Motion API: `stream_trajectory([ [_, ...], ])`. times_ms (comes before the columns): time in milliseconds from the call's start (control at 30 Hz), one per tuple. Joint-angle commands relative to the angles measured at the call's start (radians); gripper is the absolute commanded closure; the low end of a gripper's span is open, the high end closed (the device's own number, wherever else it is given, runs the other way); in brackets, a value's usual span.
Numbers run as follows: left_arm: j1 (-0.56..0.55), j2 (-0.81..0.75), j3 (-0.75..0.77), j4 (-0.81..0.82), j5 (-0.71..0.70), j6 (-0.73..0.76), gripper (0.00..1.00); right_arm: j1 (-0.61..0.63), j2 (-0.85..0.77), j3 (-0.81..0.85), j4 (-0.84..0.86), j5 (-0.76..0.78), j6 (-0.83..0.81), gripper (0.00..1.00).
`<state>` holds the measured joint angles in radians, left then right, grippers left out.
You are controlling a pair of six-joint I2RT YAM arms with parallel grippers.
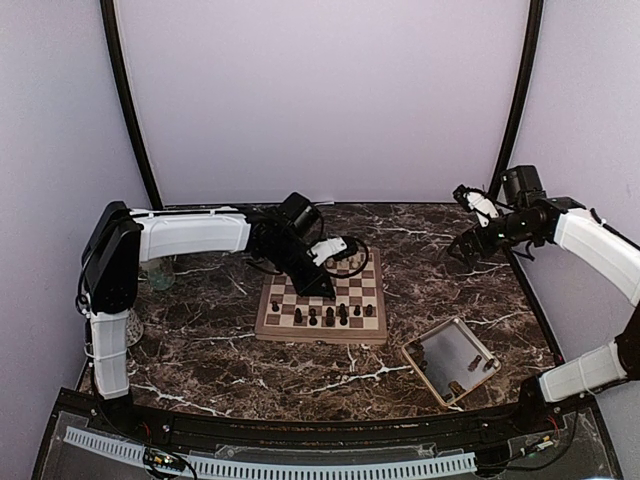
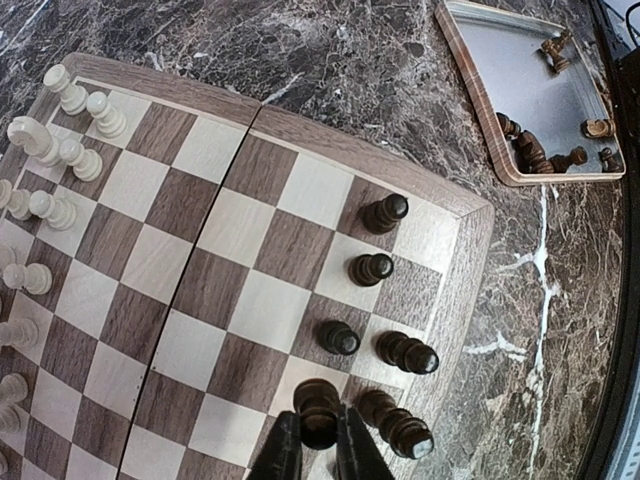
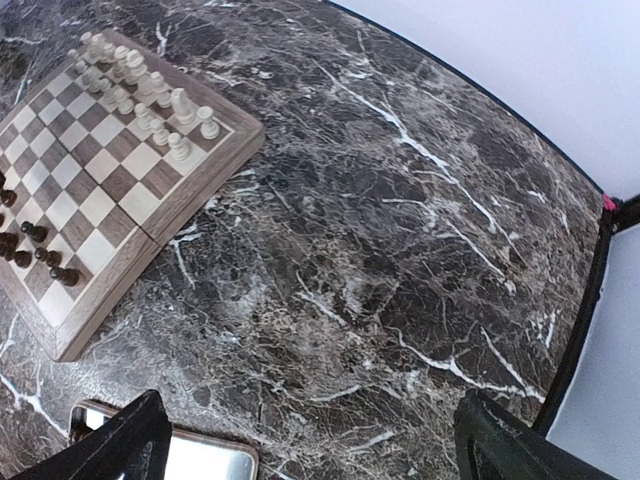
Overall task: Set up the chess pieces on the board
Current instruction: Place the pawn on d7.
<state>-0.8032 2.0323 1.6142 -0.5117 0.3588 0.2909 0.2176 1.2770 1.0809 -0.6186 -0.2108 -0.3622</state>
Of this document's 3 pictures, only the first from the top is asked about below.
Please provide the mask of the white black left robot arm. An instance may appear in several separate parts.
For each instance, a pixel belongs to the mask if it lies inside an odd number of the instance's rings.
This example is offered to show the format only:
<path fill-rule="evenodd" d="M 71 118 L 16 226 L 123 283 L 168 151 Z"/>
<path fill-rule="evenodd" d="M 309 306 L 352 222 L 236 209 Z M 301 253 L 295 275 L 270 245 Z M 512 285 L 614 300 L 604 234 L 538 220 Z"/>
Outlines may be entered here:
<path fill-rule="evenodd" d="M 347 250 L 341 237 L 309 241 L 321 218 L 298 193 L 278 206 L 151 211 L 107 205 L 81 257 L 76 307 L 89 322 L 89 357 L 98 395 L 108 400 L 101 417 L 120 436 L 141 427 L 140 412 L 124 399 L 126 326 L 138 292 L 139 268 L 166 257 L 203 253 L 246 253 L 287 275 L 301 296 L 335 295 L 325 262 Z"/>

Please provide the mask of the dark queen piece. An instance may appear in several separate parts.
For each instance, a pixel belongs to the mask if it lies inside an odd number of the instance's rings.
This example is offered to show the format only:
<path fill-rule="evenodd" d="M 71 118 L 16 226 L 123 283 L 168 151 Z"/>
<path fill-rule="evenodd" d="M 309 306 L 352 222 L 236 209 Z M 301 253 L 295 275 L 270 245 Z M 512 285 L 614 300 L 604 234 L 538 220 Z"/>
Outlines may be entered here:
<path fill-rule="evenodd" d="M 339 305 L 338 313 L 340 317 L 340 324 L 342 326 L 347 326 L 349 323 L 349 311 L 344 303 Z"/>

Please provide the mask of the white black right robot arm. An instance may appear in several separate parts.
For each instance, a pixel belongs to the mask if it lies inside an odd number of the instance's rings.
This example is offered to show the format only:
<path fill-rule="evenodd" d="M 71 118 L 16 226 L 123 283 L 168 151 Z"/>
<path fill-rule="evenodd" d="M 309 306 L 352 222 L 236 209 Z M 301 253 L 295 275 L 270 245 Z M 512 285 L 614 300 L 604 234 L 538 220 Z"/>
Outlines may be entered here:
<path fill-rule="evenodd" d="M 571 197 L 550 197 L 533 165 L 503 171 L 502 201 L 474 187 L 459 185 L 456 202 L 476 215 L 448 254 L 467 266 L 500 250 L 556 246 L 591 267 L 629 301 L 639 306 L 639 246 L 611 227 L 595 209 Z M 639 314 L 633 312 L 613 340 L 525 380 L 510 424 L 521 434 L 534 432 L 554 404 L 594 395 L 639 378 Z"/>

